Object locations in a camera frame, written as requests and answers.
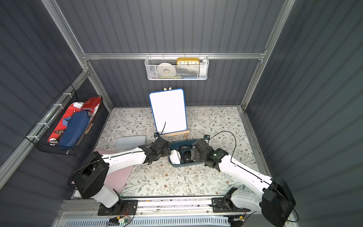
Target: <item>white tape roll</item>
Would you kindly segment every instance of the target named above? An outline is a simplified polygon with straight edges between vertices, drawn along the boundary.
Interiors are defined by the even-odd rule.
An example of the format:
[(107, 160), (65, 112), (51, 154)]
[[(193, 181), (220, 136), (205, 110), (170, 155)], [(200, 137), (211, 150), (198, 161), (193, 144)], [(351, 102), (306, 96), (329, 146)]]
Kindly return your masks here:
[(157, 72), (161, 77), (175, 77), (176, 76), (176, 69), (170, 63), (161, 63), (157, 67)]

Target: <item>wooden easel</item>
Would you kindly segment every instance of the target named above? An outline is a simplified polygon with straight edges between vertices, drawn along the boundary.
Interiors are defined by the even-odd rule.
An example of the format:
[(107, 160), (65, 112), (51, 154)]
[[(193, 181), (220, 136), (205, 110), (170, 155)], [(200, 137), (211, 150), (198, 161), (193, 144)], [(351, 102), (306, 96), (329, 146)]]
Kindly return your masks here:
[(164, 137), (169, 137), (169, 136), (174, 136), (174, 135), (180, 135), (180, 134), (184, 134), (185, 139), (188, 139), (188, 133), (190, 133), (190, 130), (185, 130), (185, 131), (178, 131), (175, 133), (167, 133), (167, 134), (163, 134)]

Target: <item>blue bin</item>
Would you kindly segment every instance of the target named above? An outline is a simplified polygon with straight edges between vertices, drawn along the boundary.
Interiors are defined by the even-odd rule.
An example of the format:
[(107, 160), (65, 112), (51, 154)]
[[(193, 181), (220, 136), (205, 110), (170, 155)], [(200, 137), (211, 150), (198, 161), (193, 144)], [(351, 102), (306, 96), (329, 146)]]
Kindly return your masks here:
[[(178, 149), (181, 145), (190, 145), (190, 146), (192, 146), (192, 145), (193, 145), (193, 143), (194, 143), (194, 142), (196, 142), (196, 141), (197, 141), (197, 139), (187, 139), (187, 140), (182, 140), (182, 141), (174, 141), (174, 142), (171, 142), (171, 143), (170, 143), (170, 150), (176, 150), (176, 149)], [(180, 155), (181, 155), (181, 156), (183, 156), (184, 152), (186, 152), (186, 151), (190, 151), (190, 150), (182, 150), (182, 151), (180, 152)], [(179, 164), (179, 165), (177, 165), (177, 164), (172, 164), (172, 163), (170, 162), (170, 158), (169, 158), (169, 156), (168, 156), (168, 160), (169, 160), (170, 165), (171, 165), (172, 167), (175, 167), (175, 168), (177, 168), (177, 167), (181, 167), (181, 166), (192, 166), (192, 165), (197, 165), (197, 164), (202, 164), (202, 163), (203, 163), (203, 162), (190, 162), (190, 163), (184, 163), (184, 160), (182, 159), (182, 160), (180, 161), (180, 164)]]

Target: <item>floral mat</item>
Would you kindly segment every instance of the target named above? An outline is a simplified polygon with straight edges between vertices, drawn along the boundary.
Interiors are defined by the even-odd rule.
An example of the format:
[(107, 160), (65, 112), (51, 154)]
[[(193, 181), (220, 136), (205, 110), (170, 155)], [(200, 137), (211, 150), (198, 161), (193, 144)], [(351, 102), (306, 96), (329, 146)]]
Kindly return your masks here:
[[(258, 171), (237, 107), (187, 107), (186, 111), (191, 131), (189, 139), (231, 131), (237, 139), (234, 158)], [(117, 151), (117, 138), (131, 135), (146, 135), (147, 143), (151, 143), (155, 131), (151, 108), (114, 108), (96, 148)], [(184, 139), (183, 134), (166, 138), (170, 142)], [(223, 132), (210, 145), (232, 154), (235, 142), (232, 134)], [(167, 157), (162, 157), (150, 165), (135, 165), (121, 196), (224, 195), (231, 187), (251, 192), (235, 178), (216, 169), (203, 164), (174, 168)]]

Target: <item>gray corrugated wall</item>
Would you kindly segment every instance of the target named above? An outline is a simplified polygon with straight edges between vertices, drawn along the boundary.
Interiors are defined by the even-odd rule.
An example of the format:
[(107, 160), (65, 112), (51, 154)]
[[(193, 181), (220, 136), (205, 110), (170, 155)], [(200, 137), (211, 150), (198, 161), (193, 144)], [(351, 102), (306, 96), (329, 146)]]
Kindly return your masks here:
[(210, 60), (208, 79), (148, 80), (143, 60), (92, 60), (114, 106), (150, 106), (149, 93), (183, 88), (186, 105), (240, 105), (258, 60)]
[(248, 105), (299, 226), (361, 226), (363, 1), (298, 1)]
[(57, 1), (89, 53), (261, 52), (282, 2)]
[[(84, 52), (262, 52), (283, 0), (57, 1)], [(206, 81), (150, 81), (144, 61), (93, 60), (114, 106), (183, 88), (187, 105), (239, 105), (257, 60), (211, 60)]]
[(0, 1), (0, 164), (81, 72), (41, 1)]
[[(0, 1), (0, 53), (1, 165), (81, 67), (40, 0)], [(80, 90), (95, 93), (88, 80)], [(100, 111), (84, 154), (30, 151), (0, 190), (0, 226), (51, 226), (72, 195), (68, 176), (101, 133), (108, 111)]]

